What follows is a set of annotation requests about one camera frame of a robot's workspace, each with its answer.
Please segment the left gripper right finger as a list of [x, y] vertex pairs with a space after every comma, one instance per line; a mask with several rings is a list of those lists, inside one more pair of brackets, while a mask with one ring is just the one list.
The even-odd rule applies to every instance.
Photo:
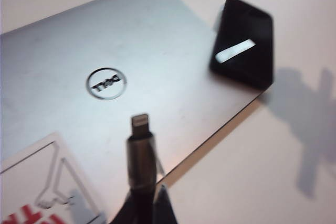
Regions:
[[160, 186], [154, 202], [154, 223], [178, 224], [165, 184]]

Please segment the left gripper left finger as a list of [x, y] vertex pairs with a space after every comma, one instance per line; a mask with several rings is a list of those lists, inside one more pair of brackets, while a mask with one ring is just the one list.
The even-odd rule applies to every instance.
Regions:
[[131, 224], [133, 223], [133, 198], [131, 192], [128, 192], [124, 204], [122, 205], [112, 224]]

